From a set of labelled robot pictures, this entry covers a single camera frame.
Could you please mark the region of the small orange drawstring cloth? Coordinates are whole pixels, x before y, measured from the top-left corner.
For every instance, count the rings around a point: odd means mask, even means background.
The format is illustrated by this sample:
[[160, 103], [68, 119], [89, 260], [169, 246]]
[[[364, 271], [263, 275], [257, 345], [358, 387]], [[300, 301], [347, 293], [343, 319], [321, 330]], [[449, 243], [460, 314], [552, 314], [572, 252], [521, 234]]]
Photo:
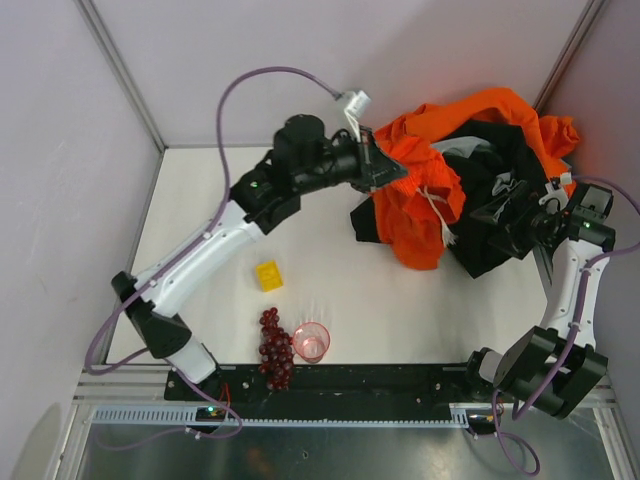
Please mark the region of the small orange drawstring cloth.
[[406, 177], [373, 194], [379, 239], [404, 266], [434, 270], [446, 249], [443, 229], [460, 219], [466, 200], [460, 177], [426, 140], [392, 138], [381, 130], [375, 138], [408, 170]]

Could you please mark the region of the black cloth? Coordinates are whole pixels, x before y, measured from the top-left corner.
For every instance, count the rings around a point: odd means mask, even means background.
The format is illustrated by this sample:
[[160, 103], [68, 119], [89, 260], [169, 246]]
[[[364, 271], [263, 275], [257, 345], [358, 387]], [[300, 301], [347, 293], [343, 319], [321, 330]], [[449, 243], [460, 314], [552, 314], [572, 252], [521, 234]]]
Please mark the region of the black cloth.
[[376, 140], [409, 175], [351, 211], [357, 241], [386, 244], [415, 270], [436, 269], [450, 251], [472, 278], [508, 260], [489, 242], [496, 228], [471, 214], [519, 180], [545, 183], [520, 127], [469, 120], [444, 139], [431, 141], [397, 124], [377, 131]]

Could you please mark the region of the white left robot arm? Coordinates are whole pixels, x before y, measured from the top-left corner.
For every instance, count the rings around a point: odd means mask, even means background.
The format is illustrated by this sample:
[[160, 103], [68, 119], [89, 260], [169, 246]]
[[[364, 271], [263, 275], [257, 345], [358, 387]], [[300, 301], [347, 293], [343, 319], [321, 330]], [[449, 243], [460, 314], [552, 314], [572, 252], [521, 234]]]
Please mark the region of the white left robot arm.
[[319, 118], [293, 116], [274, 134], [263, 159], [226, 190], [212, 219], [154, 266], [136, 276], [120, 272], [111, 285], [148, 352], [199, 384], [218, 364], [179, 315], [195, 289], [296, 214], [302, 196], [342, 183], [372, 193], [407, 174], [371, 129], [341, 129], [326, 137]]

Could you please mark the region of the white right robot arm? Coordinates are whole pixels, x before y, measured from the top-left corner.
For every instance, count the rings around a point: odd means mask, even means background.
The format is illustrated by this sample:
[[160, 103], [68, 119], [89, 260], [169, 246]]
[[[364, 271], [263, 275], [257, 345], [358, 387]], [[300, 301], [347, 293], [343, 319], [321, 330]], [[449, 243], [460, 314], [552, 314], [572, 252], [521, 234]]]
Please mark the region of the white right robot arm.
[[535, 247], [550, 250], [552, 278], [540, 323], [505, 353], [488, 347], [473, 352], [467, 375], [562, 419], [607, 371], [607, 358], [596, 351], [594, 312], [616, 233], [605, 223], [613, 206], [610, 190], [580, 183], [567, 195], [557, 179], [545, 188], [538, 193], [519, 180], [471, 214], [494, 229], [490, 245], [512, 258]]

